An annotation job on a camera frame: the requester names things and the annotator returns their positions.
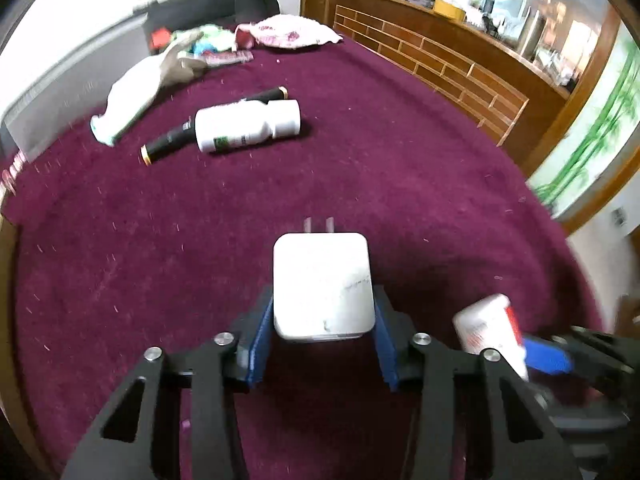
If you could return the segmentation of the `grey shoe box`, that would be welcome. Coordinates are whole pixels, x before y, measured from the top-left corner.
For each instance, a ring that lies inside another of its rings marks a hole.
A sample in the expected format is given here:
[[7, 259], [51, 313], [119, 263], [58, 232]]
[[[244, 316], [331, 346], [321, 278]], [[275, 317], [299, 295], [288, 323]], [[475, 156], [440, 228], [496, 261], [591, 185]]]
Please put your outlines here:
[[136, 13], [70, 52], [1, 116], [1, 158], [31, 162], [76, 119], [104, 104], [112, 84], [150, 53], [148, 14]]

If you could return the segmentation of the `black marker orange caps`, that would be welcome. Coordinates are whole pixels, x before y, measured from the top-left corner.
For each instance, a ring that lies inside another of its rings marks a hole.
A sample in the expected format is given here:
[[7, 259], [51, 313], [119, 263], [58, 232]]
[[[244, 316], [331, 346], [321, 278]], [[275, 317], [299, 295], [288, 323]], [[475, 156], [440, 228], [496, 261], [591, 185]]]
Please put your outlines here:
[[302, 114], [288, 89], [276, 87], [227, 104], [201, 108], [181, 125], [144, 144], [140, 155], [146, 166], [196, 145], [202, 153], [298, 136]]

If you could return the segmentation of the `brown cardboard tray box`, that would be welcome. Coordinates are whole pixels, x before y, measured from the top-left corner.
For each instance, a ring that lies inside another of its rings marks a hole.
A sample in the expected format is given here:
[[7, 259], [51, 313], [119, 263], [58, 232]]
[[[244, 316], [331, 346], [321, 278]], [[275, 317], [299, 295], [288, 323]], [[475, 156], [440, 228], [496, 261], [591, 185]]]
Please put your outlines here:
[[10, 430], [10, 442], [16, 444], [29, 478], [56, 479], [58, 475], [43, 452], [30, 408], [23, 399], [13, 303], [17, 239], [17, 227], [1, 217], [1, 415]]

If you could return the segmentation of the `white keychain tag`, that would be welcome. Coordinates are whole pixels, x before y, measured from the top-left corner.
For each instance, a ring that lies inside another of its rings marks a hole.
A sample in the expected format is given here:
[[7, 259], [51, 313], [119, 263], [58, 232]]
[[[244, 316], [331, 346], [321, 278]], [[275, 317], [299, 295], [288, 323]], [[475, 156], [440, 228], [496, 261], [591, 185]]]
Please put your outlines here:
[[19, 150], [11, 160], [9, 166], [1, 171], [1, 192], [2, 193], [15, 193], [17, 177], [23, 171], [27, 164], [26, 155], [22, 150]]

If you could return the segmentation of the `wooden brick-pattern counter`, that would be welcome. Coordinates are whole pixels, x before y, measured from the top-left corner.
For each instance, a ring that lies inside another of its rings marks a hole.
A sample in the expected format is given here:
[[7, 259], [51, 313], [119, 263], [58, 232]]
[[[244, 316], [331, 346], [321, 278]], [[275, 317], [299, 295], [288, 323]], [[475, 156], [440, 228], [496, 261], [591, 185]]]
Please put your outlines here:
[[405, 0], [300, 0], [300, 10], [412, 73], [472, 119], [532, 176], [585, 108], [622, 20], [608, 6], [574, 90], [531, 54]]

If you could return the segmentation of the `white green-label bottle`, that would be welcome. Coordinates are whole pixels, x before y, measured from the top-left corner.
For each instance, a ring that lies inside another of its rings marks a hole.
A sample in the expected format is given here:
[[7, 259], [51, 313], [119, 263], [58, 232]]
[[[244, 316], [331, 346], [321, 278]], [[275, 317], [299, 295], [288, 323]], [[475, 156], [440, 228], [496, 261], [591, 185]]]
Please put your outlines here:
[[199, 110], [194, 132], [200, 151], [213, 153], [298, 136], [301, 123], [296, 100], [239, 101]]

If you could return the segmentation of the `pink floral cloth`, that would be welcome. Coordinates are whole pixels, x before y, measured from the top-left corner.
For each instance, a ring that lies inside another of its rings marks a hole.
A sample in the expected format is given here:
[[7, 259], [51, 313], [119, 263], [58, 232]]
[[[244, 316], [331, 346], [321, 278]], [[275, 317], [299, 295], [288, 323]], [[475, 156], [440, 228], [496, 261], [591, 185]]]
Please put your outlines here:
[[241, 24], [234, 34], [236, 45], [248, 50], [254, 47], [298, 50], [342, 41], [329, 26], [293, 14], [276, 14], [255, 24]]

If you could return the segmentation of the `white teal-cuff glove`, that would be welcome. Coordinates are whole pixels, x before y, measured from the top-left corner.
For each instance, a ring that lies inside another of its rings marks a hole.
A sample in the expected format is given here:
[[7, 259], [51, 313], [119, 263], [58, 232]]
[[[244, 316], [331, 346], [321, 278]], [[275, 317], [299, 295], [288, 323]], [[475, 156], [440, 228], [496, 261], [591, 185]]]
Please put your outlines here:
[[174, 40], [162, 53], [137, 62], [114, 82], [105, 112], [90, 119], [94, 138], [112, 148], [153, 103], [161, 88], [186, 84], [203, 73], [206, 62], [188, 52], [202, 36], [194, 32]]

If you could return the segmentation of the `green cloth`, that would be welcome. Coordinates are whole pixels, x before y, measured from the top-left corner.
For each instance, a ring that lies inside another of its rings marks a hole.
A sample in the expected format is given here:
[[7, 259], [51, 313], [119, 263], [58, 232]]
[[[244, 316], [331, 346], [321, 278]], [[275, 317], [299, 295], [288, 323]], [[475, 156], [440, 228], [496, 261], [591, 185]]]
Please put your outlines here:
[[154, 30], [150, 36], [149, 47], [153, 54], [157, 54], [166, 50], [176, 40], [188, 40], [192, 37], [195, 37], [195, 40], [186, 48], [186, 56], [204, 61], [210, 68], [254, 60], [252, 52], [238, 47], [231, 30], [214, 24], [174, 32], [166, 27]]

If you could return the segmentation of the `white red-label pill bottle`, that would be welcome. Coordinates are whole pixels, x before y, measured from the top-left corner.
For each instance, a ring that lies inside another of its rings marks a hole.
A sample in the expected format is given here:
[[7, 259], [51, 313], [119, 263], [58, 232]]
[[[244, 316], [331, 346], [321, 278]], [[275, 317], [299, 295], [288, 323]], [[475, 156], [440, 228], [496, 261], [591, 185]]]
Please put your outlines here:
[[455, 314], [452, 322], [465, 352], [495, 349], [521, 378], [528, 379], [523, 337], [508, 296], [495, 294], [478, 300]]

